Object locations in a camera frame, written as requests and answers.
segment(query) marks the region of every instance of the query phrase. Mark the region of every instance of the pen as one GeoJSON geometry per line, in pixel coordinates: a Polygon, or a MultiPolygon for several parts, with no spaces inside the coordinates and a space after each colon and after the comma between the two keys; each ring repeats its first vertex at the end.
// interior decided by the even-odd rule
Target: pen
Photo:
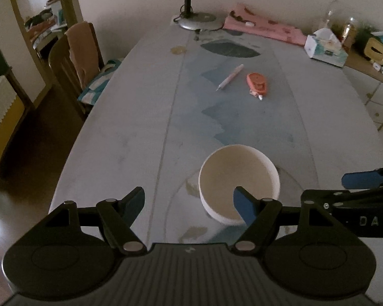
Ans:
{"type": "Polygon", "coordinates": [[[216,89],[216,91],[218,90],[222,90],[224,87],[226,87],[226,85],[231,82],[234,77],[236,75],[238,75],[240,73],[240,71],[244,68],[244,64],[241,64],[240,66],[238,66],[237,68],[234,69],[234,71],[231,73],[231,75],[229,75],[226,79],[223,80],[223,82],[218,86],[218,88],[216,89]]]}

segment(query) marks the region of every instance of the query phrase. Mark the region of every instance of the chair backrest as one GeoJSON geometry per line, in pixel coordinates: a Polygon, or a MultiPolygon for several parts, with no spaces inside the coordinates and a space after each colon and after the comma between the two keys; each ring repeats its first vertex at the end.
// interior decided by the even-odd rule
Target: chair backrest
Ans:
{"type": "MultiPolygon", "coordinates": [[[[99,49],[95,29],[92,23],[89,23],[89,26],[97,47],[99,69],[101,70],[104,67],[104,62],[99,49]]],[[[77,98],[82,92],[82,88],[76,69],[70,59],[70,47],[66,35],[63,35],[61,39],[59,39],[52,47],[48,60],[50,68],[53,71],[58,83],[61,85],[61,88],[74,103],[74,107],[76,107],[80,116],[84,117],[88,109],[85,105],[77,101],[77,98]]]]}

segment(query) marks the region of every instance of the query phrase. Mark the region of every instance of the pink towel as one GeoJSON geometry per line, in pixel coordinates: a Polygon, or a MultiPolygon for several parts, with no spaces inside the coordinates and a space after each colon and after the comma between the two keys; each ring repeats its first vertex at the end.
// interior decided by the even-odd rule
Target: pink towel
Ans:
{"type": "Polygon", "coordinates": [[[87,22],[82,22],[73,25],[65,34],[70,47],[71,62],[77,71],[81,88],[84,89],[100,72],[98,50],[91,28],[87,22]]]}
{"type": "Polygon", "coordinates": [[[230,12],[223,28],[257,34],[299,46],[304,46],[306,42],[306,36],[300,29],[257,16],[243,4],[237,4],[230,12]],[[247,26],[246,22],[250,22],[253,26],[247,26]]]}

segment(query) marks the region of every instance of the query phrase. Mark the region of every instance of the bowl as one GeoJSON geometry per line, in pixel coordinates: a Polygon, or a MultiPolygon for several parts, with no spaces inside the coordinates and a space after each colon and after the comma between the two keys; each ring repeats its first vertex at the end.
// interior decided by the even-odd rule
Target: bowl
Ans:
{"type": "Polygon", "coordinates": [[[245,145],[229,145],[212,153],[198,176],[200,199],[215,220],[243,224],[233,203],[233,192],[242,186],[256,199],[278,199],[281,187],[274,164],[262,152],[245,145]]]}

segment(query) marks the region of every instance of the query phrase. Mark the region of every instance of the yellow panel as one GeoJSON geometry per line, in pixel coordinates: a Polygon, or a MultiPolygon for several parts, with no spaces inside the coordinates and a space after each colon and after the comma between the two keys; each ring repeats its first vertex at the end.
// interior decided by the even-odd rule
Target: yellow panel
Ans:
{"type": "Polygon", "coordinates": [[[0,124],[0,160],[24,109],[23,102],[17,96],[0,124]]]}

